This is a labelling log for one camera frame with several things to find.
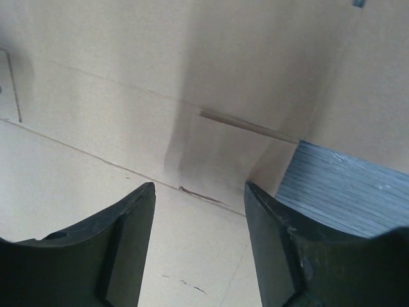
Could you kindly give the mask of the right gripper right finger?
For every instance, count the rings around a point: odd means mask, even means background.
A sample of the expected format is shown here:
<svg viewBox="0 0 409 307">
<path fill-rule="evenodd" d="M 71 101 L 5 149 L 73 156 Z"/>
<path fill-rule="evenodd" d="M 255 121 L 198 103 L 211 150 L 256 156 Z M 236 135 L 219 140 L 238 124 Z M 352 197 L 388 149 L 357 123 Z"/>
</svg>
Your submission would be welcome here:
<svg viewBox="0 0 409 307">
<path fill-rule="evenodd" d="M 344 233 L 252 182 L 244 205 L 263 306 L 408 305 L 408 228 Z"/>
</svg>

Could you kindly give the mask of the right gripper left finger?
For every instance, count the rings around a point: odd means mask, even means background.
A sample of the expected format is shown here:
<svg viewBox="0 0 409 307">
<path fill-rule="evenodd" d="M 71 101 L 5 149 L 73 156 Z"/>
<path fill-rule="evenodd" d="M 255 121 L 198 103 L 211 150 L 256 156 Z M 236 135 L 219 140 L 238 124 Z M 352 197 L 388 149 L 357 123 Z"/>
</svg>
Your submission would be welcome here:
<svg viewBox="0 0 409 307">
<path fill-rule="evenodd" d="M 137 306 L 155 186 L 43 239 L 1 241 L 2 306 Z"/>
</svg>

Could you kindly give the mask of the cardboard box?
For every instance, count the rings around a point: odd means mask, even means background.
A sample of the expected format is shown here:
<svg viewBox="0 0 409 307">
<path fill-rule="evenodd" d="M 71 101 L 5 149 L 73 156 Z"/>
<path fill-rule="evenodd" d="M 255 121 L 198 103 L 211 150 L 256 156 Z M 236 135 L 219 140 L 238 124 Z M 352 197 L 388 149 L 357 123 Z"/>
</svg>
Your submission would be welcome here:
<svg viewBox="0 0 409 307">
<path fill-rule="evenodd" d="M 1 236 L 142 183 L 141 306 L 260 306 L 250 180 L 321 222 L 408 224 L 408 2 L 2 1 Z"/>
</svg>

